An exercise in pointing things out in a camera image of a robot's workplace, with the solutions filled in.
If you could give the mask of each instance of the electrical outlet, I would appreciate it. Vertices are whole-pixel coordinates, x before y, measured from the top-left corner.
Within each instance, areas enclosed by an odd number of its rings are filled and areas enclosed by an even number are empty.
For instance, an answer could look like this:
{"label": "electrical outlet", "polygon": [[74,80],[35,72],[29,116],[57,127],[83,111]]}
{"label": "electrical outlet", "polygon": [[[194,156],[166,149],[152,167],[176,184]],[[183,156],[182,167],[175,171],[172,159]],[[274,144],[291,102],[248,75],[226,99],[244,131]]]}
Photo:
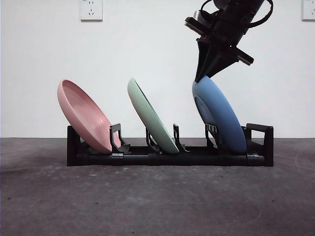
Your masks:
{"label": "electrical outlet", "polygon": [[102,21],[103,0],[80,0],[81,21]]}
{"label": "electrical outlet", "polygon": [[315,0],[303,0],[302,20],[315,20]]}

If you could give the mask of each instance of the ceramic plate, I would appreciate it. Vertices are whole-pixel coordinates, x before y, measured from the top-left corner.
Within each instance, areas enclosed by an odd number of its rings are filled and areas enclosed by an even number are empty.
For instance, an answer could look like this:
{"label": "ceramic plate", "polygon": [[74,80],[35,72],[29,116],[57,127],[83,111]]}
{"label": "ceramic plate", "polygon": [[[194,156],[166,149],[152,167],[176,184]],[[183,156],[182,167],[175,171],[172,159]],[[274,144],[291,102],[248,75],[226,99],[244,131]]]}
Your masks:
{"label": "ceramic plate", "polygon": [[134,79],[130,79],[127,90],[133,107],[156,143],[168,153],[179,153],[162,121]]}
{"label": "ceramic plate", "polygon": [[221,145],[236,153],[245,153],[246,139],[241,125],[219,87],[204,76],[193,82],[192,94],[204,123],[216,125]]}
{"label": "ceramic plate", "polygon": [[[58,87],[60,107],[74,130],[95,150],[109,154],[112,146],[109,140],[111,123],[94,101],[75,83],[63,80]],[[120,147],[118,135],[114,141]]]}

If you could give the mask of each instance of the pink plate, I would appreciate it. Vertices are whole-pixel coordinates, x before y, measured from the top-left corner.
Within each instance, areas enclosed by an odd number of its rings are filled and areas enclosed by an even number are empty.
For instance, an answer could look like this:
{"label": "pink plate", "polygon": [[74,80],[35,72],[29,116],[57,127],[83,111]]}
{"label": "pink plate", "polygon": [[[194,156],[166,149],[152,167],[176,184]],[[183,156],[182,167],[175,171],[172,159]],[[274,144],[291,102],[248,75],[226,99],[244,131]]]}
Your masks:
{"label": "pink plate", "polygon": [[[69,80],[60,82],[57,95],[65,117],[80,137],[95,150],[104,154],[111,153],[112,146],[109,141],[111,123],[95,102]],[[116,133],[114,141],[120,146]]]}

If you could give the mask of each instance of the concrete floor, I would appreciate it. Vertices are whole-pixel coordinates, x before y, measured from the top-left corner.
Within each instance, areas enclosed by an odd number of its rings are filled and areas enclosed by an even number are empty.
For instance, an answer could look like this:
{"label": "concrete floor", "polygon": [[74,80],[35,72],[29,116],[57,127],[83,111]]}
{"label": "concrete floor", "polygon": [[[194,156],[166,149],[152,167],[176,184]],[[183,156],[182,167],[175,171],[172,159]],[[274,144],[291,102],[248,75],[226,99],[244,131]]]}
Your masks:
{"label": "concrete floor", "polygon": [[315,235],[315,139],[274,167],[65,164],[65,139],[1,139],[2,236]]}

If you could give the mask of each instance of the dish rack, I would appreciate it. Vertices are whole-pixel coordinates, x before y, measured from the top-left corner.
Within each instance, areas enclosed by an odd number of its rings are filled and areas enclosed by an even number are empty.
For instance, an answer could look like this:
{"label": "dish rack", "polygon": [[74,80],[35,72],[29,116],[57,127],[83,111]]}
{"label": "dish rack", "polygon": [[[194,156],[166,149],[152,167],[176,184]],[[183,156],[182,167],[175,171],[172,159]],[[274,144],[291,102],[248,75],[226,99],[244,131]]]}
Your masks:
{"label": "dish rack", "polygon": [[[146,146],[131,146],[122,138],[120,124],[110,126],[111,154],[101,154],[82,142],[72,128],[67,128],[67,166],[86,165],[149,165],[149,166],[273,166],[274,165],[274,129],[272,126],[251,124],[242,126],[247,142],[246,153],[231,153],[221,147],[219,129],[215,125],[205,124],[206,146],[185,146],[180,142],[179,127],[174,124],[174,139],[178,154],[164,152],[155,143],[146,129]],[[252,130],[264,133],[263,144],[252,140]],[[118,132],[120,147],[114,142],[114,133]]]}

